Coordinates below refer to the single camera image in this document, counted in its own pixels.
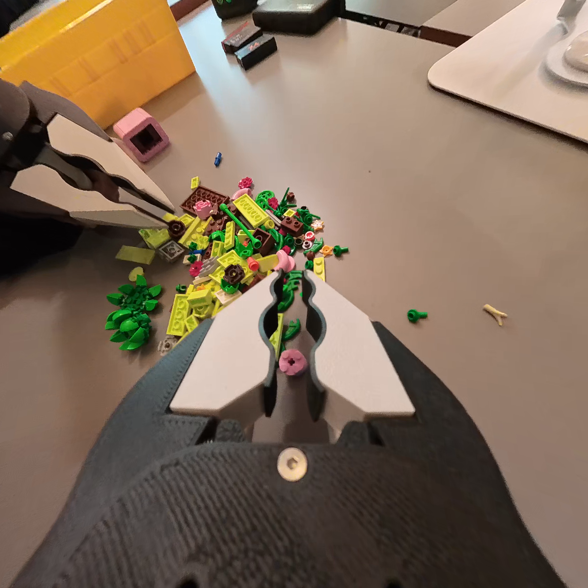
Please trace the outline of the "pink round toy stud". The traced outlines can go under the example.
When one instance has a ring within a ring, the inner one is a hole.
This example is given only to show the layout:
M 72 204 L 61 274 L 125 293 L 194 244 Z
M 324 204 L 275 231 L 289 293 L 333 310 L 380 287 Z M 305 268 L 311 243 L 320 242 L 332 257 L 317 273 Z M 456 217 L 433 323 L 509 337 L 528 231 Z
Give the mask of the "pink round toy stud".
M 288 377 L 300 376 L 307 369 L 307 360 L 298 349 L 285 349 L 278 359 L 278 367 Z

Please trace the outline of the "black flat power box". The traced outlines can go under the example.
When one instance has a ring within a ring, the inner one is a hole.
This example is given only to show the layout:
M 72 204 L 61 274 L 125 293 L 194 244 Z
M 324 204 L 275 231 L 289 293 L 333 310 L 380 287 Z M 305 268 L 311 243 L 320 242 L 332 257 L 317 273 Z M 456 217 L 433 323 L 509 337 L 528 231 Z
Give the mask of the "black flat power box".
M 308 36 L 338 17 L 344 7 L 344 1 L 265 1 L 252 11 L 252 18 L 266 32 Z

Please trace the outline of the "pile of small toy bricks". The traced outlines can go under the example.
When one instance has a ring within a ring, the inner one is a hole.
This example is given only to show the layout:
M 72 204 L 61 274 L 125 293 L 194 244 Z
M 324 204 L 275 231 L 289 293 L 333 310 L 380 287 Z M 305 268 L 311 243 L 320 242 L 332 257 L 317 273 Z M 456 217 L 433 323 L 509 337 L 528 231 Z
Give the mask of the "pile of small toy bricks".
M 283 313 L 295 300 L 303 270 L 313 271 L 316 256 L 340 258 L 349 252 L 349 247 L 327 245 L 320 235 L 325 227 L 323 219 L 306 206 L 298 204 L 296 196 L 289 189 L 277 200 L 278 208 L 265 210 L 269 220 L 257 229 L 247 223 L 233 201 L 228 205 L 231 212 L 261 241 L 260 249 L 254 249 L 241 228 L 220 210 L 220 213 L 205 221 L 200 220 L 195 213 L 185 211 L 182 216 L 167 214 L 166 228 L 139 230 L 145 247 L 120 248 L 115 258 L 135 264 L 135 268 L 129 272 L 128 283 L 135 282 L 136 275 L 145 276 L 145 266 L 150 265 L 155 256 L 167 262 L 182 261 L 187 268 L 187 282 L 175 286 L 176 293 L 169 310 L 165 336 L 157 346 L 160 355 L 166 355 L 205 319 L 215 318 L 240 295 L 278 272 L 274 271 L 274 267 L 277 263 L 276 252 L 281 249 L 294 258 L 296 268 L 288 273 L 283 272 L 278 328 L 270 337 L 277 360 L 286 349 L 286 341 L 300 332 L 299 319 L 283 326 Z M 172 239 L 168 233 L 168 222 L 173 219 L 181 220 L 187 227 L 180 239 Z M 256 273 L 247 267 L 246 259 L 250 256 L 259 262 L 259 271 Z

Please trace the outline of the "black charger with green lights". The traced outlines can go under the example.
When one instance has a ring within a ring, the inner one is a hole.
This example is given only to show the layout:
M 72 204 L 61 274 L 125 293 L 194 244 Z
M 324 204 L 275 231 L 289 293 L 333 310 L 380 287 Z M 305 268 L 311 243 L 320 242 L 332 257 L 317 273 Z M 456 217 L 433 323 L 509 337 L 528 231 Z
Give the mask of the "black charger with green lights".
M 221 20 L 233 19 L 251 13 L 258 4 L 258 1 L 211 1 L 217 16 Z

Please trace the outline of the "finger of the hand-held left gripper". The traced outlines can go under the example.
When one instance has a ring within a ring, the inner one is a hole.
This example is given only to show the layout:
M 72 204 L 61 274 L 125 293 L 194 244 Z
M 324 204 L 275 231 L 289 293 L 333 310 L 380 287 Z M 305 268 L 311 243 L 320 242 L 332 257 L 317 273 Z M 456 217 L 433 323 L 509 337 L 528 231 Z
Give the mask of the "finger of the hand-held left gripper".
M 83 205 L 83 210 L 110 209 L 122 214 L 133 209 L 147 215 L 174 213 L 175 206 L 151 178 L 113 141 L 107 141 L 70 121 L 55 115 L 47 126 L 50 146 L 63 158 L 78 157 L 93 163 L 118 188 L 116 202 L 106 198 L 103 205 Z
M 163 228 L 166 226 L 165 215 L 147 215 L 133 209 L 123 209 L 118 215 L 117 210 L 83 210 L 83 205 L 103 205 L 106 198 L 99 192 L 81 189 L 67 182 L 54 168 L 47 165 L 34 165 L 19 171 L 11 182 L 13 192 L 26 196 L 36 205 L 51 207 L 65 212 L 68 216 L 83 224 L 102 224 L 132 229 Z

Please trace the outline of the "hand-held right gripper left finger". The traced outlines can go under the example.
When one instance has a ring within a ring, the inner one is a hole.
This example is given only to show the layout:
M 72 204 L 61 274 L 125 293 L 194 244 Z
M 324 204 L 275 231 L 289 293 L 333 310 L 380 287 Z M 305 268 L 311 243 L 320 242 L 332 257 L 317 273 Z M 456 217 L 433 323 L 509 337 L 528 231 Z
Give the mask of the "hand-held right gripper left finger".
M 283 270 L 274 272 L 210 321 L 169 406 L 172 413 L 258 420 L 276 404 L 276 351 Z

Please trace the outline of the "long wide lime plate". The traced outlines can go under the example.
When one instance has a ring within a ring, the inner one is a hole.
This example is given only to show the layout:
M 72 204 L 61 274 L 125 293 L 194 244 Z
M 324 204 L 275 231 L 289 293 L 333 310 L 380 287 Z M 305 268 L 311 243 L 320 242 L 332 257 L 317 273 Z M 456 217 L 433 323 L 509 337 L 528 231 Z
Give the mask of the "long wide lime plate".
M 243 195 L 236 199 L 233 201 L 233 204 L 237 210 L 239 210 L 245 220 L 247 220 L 247 223 L 250 224 L 254 229 L 259 228 L 269 220 L 267 213 L 262 210 L 251 197 L 247 195 Z

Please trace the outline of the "person's left forearm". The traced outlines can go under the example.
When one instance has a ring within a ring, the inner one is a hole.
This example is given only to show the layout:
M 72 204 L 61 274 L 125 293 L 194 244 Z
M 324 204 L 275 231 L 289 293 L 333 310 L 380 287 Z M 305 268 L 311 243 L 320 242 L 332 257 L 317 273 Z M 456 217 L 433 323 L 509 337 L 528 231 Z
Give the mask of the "person's left forearm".
M 1 278 L 23 272 L 40 259 L 68 250 L 83 232 L 79 224 L 48 217 L 1 213 Z

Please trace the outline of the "white desk lamp stand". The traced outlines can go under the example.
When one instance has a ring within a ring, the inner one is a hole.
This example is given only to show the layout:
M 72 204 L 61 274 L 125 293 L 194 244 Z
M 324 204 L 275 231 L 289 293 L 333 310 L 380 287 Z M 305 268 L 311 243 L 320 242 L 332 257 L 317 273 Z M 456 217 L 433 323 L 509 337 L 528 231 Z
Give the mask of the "white desk lamp stand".
M 434 88 L 587 143 L 587 71 L 568 63 L 587 32 L 587 3 L 569 26 L 564 1 L 525 1 L 435 63 Z

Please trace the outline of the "green leaf cluster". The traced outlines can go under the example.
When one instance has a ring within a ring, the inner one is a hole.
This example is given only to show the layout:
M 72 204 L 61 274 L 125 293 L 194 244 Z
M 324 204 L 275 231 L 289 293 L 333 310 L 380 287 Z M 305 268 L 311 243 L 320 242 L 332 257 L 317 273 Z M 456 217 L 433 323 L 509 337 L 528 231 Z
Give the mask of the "green leaf cluster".
M 106 331 L 114 331 L 109 340 L 119 344 L 119 349 L 133 351 L 148 342 L 151 319 L 145 312 L 121 308 L 107 317 Z

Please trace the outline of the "brown toy brick plate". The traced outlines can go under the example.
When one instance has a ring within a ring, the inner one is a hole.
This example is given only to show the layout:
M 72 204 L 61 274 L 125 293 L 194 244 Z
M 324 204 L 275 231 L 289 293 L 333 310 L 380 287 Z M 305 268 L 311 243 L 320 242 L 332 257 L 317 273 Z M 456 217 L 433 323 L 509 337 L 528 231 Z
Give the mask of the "brown toy brick plate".
M 195 206 L 197 202 L 209 201 L 212 206 L 211 215 L 217 215 L 219 206 L 221 204 L 229 205 L 231 203 L 230 197 L 207 187 L 199 186 L 192 191 L 192 193 L 180 204 L 180 208 L 187 213 L 195 213 Z

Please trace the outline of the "green toy stem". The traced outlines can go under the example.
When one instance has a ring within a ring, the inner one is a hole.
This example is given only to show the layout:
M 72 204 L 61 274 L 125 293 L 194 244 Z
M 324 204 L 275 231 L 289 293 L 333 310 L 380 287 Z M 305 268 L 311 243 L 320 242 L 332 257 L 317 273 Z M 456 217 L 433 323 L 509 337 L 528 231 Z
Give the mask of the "green toy stem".
M 231 210 L 229 209 L 229 207 L 227 205 L 225 205 L 224 203 L 221 203 L 219 205 L 219 210 L 224 212 L 224 214 L 226 214 L 229 218 L 231 218 L 231 220 L 238 225 L 241 230 L 246 234 L 247 238 L 250 240 L 251 245 L 253 246 L 254 249 L 260 249 L 261 248 L 261 241 L 259 239 L 257 239 L 253 233 L 248 230 L 248 228 L 245 226 L 245 224 L 243 224 L 243 222 L 241 222 L 241 220 L 239 220 L 238 217 L 236 217 Z

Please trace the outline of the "pink toy brick pot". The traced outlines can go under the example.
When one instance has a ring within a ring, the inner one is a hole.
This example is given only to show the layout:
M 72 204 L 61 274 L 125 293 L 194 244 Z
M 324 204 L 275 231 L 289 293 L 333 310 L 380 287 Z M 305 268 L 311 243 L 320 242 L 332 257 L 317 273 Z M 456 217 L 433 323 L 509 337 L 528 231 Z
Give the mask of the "pink toy brick pot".
M 140 107 L 114 123 L 113 130 L 141 163 L 149 162 L 170 145 L 160 123 Z

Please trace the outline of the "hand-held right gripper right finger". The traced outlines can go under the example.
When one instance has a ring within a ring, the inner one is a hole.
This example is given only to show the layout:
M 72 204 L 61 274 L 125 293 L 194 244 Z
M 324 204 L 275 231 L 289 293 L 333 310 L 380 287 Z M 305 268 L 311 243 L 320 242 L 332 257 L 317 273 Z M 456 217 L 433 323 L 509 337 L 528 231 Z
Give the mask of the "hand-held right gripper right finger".
M 314 273 L 302 279 L 310 351 L 307 405 L 336 442 L 349 422 L 412 417 L 415 408 L 368 315 Z

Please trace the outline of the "person's left hand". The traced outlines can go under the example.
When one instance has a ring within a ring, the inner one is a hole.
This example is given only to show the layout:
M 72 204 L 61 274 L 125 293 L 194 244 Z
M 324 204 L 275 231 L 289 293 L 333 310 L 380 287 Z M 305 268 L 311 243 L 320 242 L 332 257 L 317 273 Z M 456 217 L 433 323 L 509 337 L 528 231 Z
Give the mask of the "person's left hand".
M 92 182 L 92 190 L 99 192 L 109 201 L 119 203 L 119 186 L 106 173 L 94 169 L 85 169 L 85 175 Z

